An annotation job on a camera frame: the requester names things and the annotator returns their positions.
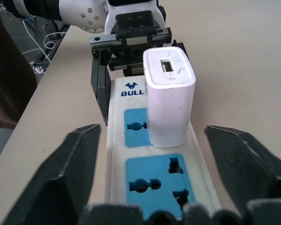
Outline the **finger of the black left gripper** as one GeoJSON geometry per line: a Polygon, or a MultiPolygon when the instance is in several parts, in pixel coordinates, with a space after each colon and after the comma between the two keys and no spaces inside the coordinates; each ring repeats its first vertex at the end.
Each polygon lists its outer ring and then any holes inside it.
{"type": "Polygon", "coordinates": [[[179,47],[183,50],[183,52],[186,54],[187,58],[189,59],[189,56],[187,54],[186,48],[182,42],[177,42],[175,39],[173,40],[173,44],[171,46],[179,47]]]}
{"type": "Polygon", "coordinates": [[[92,59],[91,86],[105,125],[108,125],[111,78],[107,64],[101,65],[99,58],[92,59]]]}

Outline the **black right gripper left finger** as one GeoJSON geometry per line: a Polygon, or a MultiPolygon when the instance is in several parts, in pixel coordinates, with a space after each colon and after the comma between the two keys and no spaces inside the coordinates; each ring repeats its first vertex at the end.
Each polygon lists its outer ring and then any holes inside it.
{"type": "Polygon", "coordinates": [[[93,185],[101,126],[69,133],[39,166],[2,225],[78,225],[93,185]]]}

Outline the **white power strip blue sockets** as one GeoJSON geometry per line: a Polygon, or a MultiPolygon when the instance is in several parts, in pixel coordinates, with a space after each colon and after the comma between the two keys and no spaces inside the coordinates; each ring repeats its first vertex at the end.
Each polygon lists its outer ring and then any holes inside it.
{"type": "Polygon", "coordinates": [[[107,127],[111,203],[138,206],[144,220],[157,211],[180,219],[186,203],[199,203],[209,214],[220,210],[192,126],[184,145],[156,148],[148,138],[146,108],[143,76],[112,81],[107,127]]]}

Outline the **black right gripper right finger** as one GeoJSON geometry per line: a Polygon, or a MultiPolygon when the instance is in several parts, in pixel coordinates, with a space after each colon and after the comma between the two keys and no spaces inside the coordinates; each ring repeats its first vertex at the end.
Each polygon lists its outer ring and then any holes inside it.
{"type": "Polygon", "coordinates": [[[241,214],[250,200],[281,198],[281,160],[254,136],[234,128],[205,128],[222,183],[241,214]]]}

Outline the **dark brown cloth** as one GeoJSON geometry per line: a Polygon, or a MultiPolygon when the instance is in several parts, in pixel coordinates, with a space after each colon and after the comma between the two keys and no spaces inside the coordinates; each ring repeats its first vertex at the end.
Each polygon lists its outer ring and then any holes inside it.
{"type": "Polygon", "coordinates": [[[0,128],[16,127],[36,88],[36,76],[0,16],[0,128]]]}

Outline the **white USB charger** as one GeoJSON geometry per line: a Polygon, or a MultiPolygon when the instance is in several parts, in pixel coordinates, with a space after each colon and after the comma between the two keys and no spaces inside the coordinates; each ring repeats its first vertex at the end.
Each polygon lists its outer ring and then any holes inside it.
{"type": "Polygon", "coordinates": [[[151,48],[143,53],[150,142],[157,148],[187,141],[196,77],[179,47],[151,48]]]}

